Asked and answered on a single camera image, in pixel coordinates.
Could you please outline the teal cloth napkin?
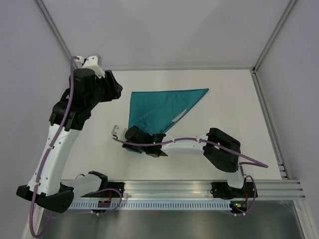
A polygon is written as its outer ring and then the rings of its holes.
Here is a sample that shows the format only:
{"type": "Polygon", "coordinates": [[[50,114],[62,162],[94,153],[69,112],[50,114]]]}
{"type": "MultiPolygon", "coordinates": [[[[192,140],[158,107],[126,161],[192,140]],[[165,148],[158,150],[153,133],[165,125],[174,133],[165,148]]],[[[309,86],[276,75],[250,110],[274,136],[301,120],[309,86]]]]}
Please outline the teal cloth napkin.
{"type": "Polygon", "coordinates": [[[206,88],[132,92],[128,127],[137,126],[149,134],[158,134],[184,109],[187,109],[188,113],[208,91],[206,88]]]}

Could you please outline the green-handled steel knife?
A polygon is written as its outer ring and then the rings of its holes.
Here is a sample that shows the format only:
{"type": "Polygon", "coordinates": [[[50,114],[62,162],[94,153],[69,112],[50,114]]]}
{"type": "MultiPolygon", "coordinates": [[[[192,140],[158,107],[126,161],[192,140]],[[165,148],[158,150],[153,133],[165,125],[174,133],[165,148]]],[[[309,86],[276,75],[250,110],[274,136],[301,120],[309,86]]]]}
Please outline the green-handled steel knife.
{"type": "Polygon", "coordinates": [[[160,133],[165,133],[171,126],[173,126],[177,121],[179,121],[186,113],[187,109],[184,109],[179,115],[172,119],[163,129],[160,130],[160,133]]]}

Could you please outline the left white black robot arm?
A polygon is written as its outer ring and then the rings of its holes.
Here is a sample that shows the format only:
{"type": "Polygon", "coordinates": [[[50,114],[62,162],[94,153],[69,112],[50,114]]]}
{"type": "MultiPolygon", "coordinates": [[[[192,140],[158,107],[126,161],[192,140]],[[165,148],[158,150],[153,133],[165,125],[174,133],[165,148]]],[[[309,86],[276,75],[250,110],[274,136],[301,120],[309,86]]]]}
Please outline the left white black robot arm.
{"type": "Polygon", "coordinates": [[[98,103],[119,99],[123,89],[110,70],[98,78],[91,69],[76,69],[69,83],[70,87],[52,108],[42,159],[31,180],[16,192],[19,197],[56,213],[64,213],[74,199],[82,196],[108,194],[108,177],[102,173],[90,171],[69,183],[62,183],[61,177],[71,148],[92,109],[98,103]]]}

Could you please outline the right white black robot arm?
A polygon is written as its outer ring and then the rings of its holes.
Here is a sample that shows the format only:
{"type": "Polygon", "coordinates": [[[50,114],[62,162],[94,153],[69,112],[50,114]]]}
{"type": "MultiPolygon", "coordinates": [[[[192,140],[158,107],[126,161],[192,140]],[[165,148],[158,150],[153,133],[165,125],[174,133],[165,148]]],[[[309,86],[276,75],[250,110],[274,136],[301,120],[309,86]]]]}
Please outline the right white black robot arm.
{"type": "Polygon", "coordinates": [[[241,143],[217,128],[196,136],[174,137],[165,133],[149,134],[137,126],[127,130],[123,148],[152,157],[172,154],[194,154],[204,156],[216,169],[225,172],[227,190],[238,197],[246,190],[246,179],[239,169],[239,156],[229,150],[240,153],[241,143]]]}

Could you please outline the aluminium front rail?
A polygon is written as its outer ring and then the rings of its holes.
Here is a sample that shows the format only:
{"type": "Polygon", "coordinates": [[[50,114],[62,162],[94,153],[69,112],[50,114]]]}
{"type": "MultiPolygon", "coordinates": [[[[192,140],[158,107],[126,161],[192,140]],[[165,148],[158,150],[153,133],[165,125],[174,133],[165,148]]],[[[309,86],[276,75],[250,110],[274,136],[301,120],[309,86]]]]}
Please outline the aluminium front rail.
{"type": "MultiPolygon", "coordinates": [[[[212,182],[225,180],[110,180],[124,182],[126,200],[205,200],[213,198],[212,182]]],[[[306,198],[298,180],[255,180],[257,200],[304,200],[306,198]]]]}

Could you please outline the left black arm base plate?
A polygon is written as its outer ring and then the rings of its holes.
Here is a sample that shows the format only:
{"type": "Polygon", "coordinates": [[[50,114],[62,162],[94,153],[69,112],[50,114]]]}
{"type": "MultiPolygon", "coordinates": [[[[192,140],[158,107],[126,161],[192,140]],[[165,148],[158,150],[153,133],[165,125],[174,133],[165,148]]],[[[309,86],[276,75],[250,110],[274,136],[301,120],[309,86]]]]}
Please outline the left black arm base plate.
{"type": "Polygon", "coordinates": [[[124,182],[108,182],[102,185],[96,192],[85,194],[82,198],[120,198],[125,191],[124,186],[124,182]]]}

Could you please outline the left aluminium frame post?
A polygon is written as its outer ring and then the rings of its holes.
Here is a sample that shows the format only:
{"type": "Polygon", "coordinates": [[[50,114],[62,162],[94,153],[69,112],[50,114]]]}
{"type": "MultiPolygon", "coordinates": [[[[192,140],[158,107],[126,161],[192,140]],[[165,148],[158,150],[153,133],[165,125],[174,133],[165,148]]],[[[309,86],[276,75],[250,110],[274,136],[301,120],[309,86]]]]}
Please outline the left aluminium frame post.
{"type": "Polygon", "coordinates": [[[45,23],[47,24],[47,27],[49,28],[55,41],[57,42],[63,56],[69,63],[72,57],[71,51],[69,50],[69,47],[67,46],[62,34],[60,33],[58,27],[56,26],[54,19],[51,16],[45,2],[43,0],[34,0],[33,2],[35,3],[45,23]]]}

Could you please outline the aluminium frame post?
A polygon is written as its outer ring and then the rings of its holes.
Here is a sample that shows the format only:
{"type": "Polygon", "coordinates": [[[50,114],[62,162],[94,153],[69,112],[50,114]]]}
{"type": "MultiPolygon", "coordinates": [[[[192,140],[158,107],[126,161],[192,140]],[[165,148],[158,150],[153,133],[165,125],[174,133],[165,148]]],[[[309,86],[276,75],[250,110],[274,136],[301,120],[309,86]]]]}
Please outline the aluminium frame post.
{"type": "Polygon", "coordinates": [[[270,37],[268,38],[265,46],[263,47],[256,63],[252,67],[253,74],[256,74],[259,68],[261,67],[265,57],[267,56],[268,52],[270,51],[272,45],[275,43],[277,37],[279,36],[281,30],[283,29],[285,23],[289,19],[291,13],[293,12],[294,8],[298,4],[298,0],[289,0],[285,9],[283,10],[279,20],[277,21],[270,37]]]}
{"type": "Polygon", "coordinates": [[[60,33],[58,27],[56,26],[54,19],[51,16],[45,2],[43,0],[34,0],[33,2],[35,3],[45,23],[47,24],[47,27],[49,28],[55,41],[57,42],[63,56],[69,63],[72,57],[71,51],[69,50],[69,47],[67,46],[62,34],[60,33]]]}

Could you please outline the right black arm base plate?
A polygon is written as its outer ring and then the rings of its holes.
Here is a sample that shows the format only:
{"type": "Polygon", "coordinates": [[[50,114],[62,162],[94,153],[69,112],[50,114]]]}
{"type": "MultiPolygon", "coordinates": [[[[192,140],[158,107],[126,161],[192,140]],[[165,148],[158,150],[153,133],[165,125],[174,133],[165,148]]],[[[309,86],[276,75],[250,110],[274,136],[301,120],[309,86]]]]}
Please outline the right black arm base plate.
{"type": "Polygon", "coordinates": [[[232,188],[226,182],[212,182],[211,190],[213,198],[220,198],[223,200],[230,200],[234,198],[253,198],[258,197],[257,190],[254,188],[252,182],[244,183],[241,189],[232,188]]]}

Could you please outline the right aluminium frame post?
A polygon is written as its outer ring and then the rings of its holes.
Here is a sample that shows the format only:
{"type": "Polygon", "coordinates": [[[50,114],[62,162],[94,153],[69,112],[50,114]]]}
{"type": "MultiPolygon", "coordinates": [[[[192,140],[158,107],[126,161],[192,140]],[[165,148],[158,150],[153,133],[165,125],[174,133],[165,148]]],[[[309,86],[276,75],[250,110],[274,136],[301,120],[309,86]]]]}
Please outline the right aluminium frame post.
{"type": "Polygon", "coordinates": [[[268,52],[270,51],[272,45],[275,43],[277,37],[279,36],[281,30],[283,29],[285,23],[289,19],[291,13],[293,12],[294,8],[298,4],[298,0],[289,0],[285,9],[283,10],[279,20],[277,21],[270,37],[268,38],[265,46],[263,47],[256,63],[252,67],[253,74],[256,74],[259,68],[261,67],[265,57],[267,56],[268,52]]]}

